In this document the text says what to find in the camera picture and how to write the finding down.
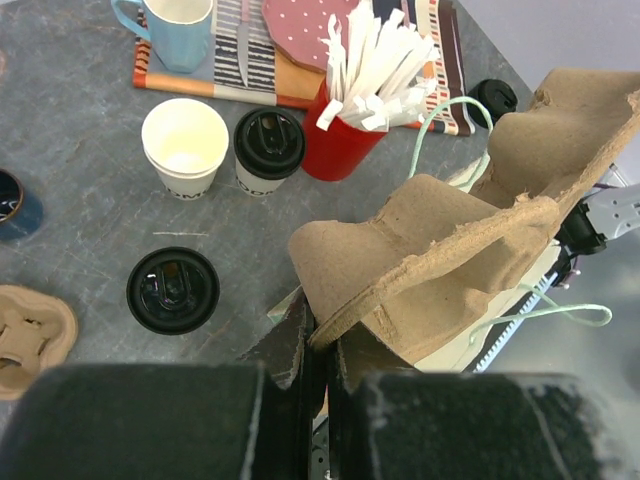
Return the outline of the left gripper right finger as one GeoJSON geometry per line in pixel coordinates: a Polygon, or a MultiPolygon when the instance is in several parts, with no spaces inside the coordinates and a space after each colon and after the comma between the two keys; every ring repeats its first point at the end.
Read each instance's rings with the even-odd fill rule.
{"type": "Polygon", "coordinates": [[[578,379],[422,373],[339,341],[329,382],[340,479],[616,479],[620,438],[578,379]]]}

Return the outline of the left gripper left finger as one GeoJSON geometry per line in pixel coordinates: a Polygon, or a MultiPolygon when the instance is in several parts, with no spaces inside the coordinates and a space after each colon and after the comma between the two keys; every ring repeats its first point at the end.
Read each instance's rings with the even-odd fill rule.
{"type": "Polygon", "coordinates": [[[313,325],[303,295],[239,363],[51,369],[1,440],[5,479],[306,479],[313,325]]]}

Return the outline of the single cardboard cup carrier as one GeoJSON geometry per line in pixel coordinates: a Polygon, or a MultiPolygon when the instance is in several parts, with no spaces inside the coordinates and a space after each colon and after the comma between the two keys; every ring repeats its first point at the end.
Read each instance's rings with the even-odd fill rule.
{"type": "Polygon", "coordinates": [[[78,320],[63,300],[17,286],[1,287],[1,399],[20,398],[46,369],[63,363],[78,320]]]}

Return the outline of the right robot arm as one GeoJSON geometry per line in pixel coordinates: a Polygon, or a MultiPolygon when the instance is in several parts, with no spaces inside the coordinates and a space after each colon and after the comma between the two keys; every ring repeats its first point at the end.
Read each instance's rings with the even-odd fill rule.
{"type": "Polygon", "coordinates": [[[595,255],[606,249],[607,244],[620,236],[639,228],[639,185],[600,187],[595,193],[581,199],[562,222],[555,239],[561,253],[551,269],[557,276],[553,288],[569,287],[581,256],[595,255]]]}

